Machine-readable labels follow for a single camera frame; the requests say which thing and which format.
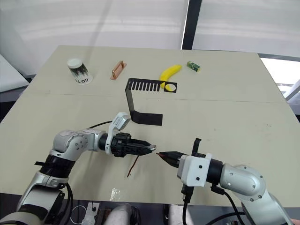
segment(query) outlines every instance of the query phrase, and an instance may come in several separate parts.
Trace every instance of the beige tabletop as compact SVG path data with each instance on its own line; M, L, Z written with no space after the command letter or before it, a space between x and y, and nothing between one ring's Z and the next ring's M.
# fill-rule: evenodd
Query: beige tabletop
M79 57L94 76L78 85L66 62ZM116 80L119 60L127 67ZM186 67L187 61L201 72ZM0 124L0 192L21 195L44 161L54 136L80 130L128 112L128 78L158 79L173 64L182 70L170 81L177 93L133 91L135 109L162 113L163 125L130 122L123 130L157 145L159 151L189 154L194 139L199 152L232 165L256 168L268 190L285 207L299 207L300 125L255 53L60 46ZM98 127L107 131L108 125ZM70 174L75 199L147 203L182 203L177 170L156 154L116 158L85 152ZM196 188L191 203L229 205L225 197Z

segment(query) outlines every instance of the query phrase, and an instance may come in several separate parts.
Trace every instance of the black metal bracket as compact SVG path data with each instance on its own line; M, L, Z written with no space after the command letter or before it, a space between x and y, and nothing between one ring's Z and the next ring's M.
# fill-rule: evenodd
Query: black metal bracket
M159 80L147 80L138 78L129 78L125 93L128 102L128 107L130 111L131 120L139 124L148 124L161 126L163 124L163 115L156 113L144 113L135 110L131 90L143 90L143 91L159 91L160 85L165 83L164 91L176 93L177 83L169 81L159 81ZM175 86L175 90L169 91L166 89L166 85L172 84Z

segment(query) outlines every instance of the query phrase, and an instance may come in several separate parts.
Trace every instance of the white cup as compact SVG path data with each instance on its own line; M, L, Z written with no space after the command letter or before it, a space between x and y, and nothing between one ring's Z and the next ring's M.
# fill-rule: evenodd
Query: white cup
M67 67L69 67L73 77L78 84L85 85L93 80L93 76L89 74L82 60L69 59L67 61Z

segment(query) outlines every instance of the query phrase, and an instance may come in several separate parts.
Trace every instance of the orange bracket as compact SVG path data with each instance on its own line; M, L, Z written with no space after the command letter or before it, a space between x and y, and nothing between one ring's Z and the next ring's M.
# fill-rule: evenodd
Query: orange bracket
M125 68L126 65L127 65L127 63L124 63L123 60L118 62L118 64L112 70L111 79L116 80L118 78L118 76L120 75L120 73L123 71L123 69Z

